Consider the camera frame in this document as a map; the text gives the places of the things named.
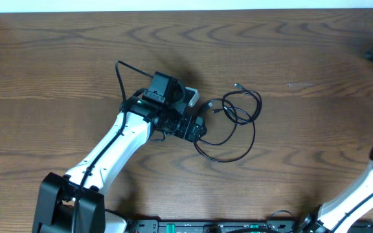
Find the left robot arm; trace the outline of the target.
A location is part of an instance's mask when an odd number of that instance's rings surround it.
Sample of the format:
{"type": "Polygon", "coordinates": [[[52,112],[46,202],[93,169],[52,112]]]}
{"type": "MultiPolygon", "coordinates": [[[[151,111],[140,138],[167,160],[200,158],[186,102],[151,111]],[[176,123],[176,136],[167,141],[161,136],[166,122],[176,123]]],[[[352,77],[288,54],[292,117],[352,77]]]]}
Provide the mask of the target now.
{"type": "Polygon", "coordinates": [[[187,113],[197,89],[156,72],[148,88],[120,106],[117,119],[90,154],[65,175],[41,183],[33,232],[125,232],[128,222],[105,208],[105,197],[129,158],[156,131],[196,142],[206,133],[202,118],[187,113]]]}

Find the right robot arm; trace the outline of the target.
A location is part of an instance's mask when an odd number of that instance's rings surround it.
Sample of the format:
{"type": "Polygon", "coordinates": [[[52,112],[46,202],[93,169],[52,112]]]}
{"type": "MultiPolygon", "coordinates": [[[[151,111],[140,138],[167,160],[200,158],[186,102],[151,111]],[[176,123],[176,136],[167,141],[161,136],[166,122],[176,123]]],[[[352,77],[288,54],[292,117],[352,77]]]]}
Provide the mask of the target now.
{"type": "Polygon", "coordinates": [[[346,233],[352,225],[373,209],[373,147],[364,172],[347,189],[306,217],[293,229],[294,232],[346,233]]]}

